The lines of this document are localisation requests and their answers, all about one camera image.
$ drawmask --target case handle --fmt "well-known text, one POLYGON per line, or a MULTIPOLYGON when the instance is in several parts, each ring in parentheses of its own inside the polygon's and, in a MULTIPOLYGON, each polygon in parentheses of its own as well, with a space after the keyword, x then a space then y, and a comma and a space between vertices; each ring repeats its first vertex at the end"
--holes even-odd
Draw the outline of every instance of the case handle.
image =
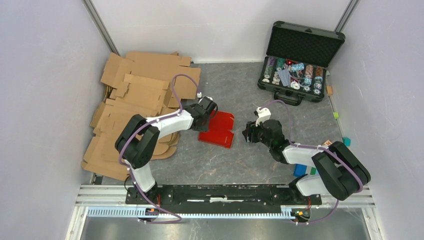
POLYGON ((277 100, 277 99, 278 100, 281 100, 281 101, 285 102, 288 105, 299 106, 302 103, 302 100, 304 99, 304 97, 301 96, 301 95, 298 95, 297 96, 297 99, 291 99, 291 98, 287 98, 287 97, 281 96, 280 93, 276 91, 274 93, 274 99, 275 100, 277 100))

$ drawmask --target red acrylic piece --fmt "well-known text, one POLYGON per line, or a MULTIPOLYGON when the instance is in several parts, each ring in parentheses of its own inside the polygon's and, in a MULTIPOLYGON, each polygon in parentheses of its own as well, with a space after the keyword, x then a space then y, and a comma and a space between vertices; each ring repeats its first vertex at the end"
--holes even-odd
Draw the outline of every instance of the red acrylic piece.
POLYGON ((201 132, 198 140, 229 149, 234 138, 234 133, 231 132, 233 126, 234 115, 228 112, 218 111, 209 121, 209 131, 201 132))

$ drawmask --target white wall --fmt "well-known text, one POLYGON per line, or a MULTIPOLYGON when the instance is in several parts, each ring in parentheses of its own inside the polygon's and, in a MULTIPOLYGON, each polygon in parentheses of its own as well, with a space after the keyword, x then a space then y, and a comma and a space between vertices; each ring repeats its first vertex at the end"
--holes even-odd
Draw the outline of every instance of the white wall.
POLYGON ((271 27, 333 31, 349 0, 93 0, 122 56, 179 51, 195 62, 263 61, 271 27))
POLYGON ((0 1, 0 43, 0 239, 64 239, 109 51, 80 0, 0 1))
POLYGON ((371 173, 389 240, 422 239, 424 3, 360 1, 330 66, 351 150, 371 173))

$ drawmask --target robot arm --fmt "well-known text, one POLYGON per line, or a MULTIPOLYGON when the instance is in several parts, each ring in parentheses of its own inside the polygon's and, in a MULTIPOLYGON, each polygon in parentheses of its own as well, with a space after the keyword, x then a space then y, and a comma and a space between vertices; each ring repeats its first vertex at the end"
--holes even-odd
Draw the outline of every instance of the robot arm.
MULTIPOLYGON (((336 160, 327 152, 318 147, 309 149, 291 145, 283 135, 281 123, 270 119, 269 109, 258 107, 254 113, 257 120, 248 122, 242 132, 246 142, 263 143, 277 162, 306 165, 316 168, 319 172, 319 175, 300 176, 290 184, 301 195, 331 194, 343 201, 359 190, 355 178, 343 166, 337 165, 336 160)), ((342 142, 336 141, 322 148, 335 153, 364 185, 371 180, 368 170, 342 142)))
POLYGON ((156 184, 149 161, 158 139, 181 130, 208 131, 210 115, 216 106, 217 104, 211 98, 203 97, 199 103, 185 107, 177 116, 172 116, 175 113, 170 113, 160 117, 144 118, 137 114, 129 120, 115 142, 118 152, 121 152, 125 143, 138 128, 157 120, 139 132, 139 135, 142 135, 141 140, 133 138, 123 153, 125 162, 132 168, 134 181, 139 183, 143 192, 149 191, 156 184))

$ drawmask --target metal pole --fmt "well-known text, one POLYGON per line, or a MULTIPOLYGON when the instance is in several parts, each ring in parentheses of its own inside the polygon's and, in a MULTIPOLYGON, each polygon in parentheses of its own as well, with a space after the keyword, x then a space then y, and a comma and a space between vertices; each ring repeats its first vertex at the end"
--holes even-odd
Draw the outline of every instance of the metal pole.
POLYGON ((99 16, 99 13, 94 7, 92 0, 82 0, 82 3, 87 9, 87 12, 90 14, 91 19, 93 20, 95 26, 97 27, 98 31, 100 32, 100 35, 103 37, 104 42, 109 47, 110 51, 112 53, 119 55, 118 49, 115 46, 114 41, 112 41, 112 38, 109 35, 108 30, 105 27, 105 24, 103 24, 103 21, 99 16))
POLYGON ((346 9, 343 12, 343 15, 338 21, 337 26, 335 26, 335 29, 334 29, 335 32, 341 32, 343 28, 345 28, 346 23, 348 22, 353 11, 357 7, 359 1, 360 0, 350 0, 349 4, 347 5, 346 9))

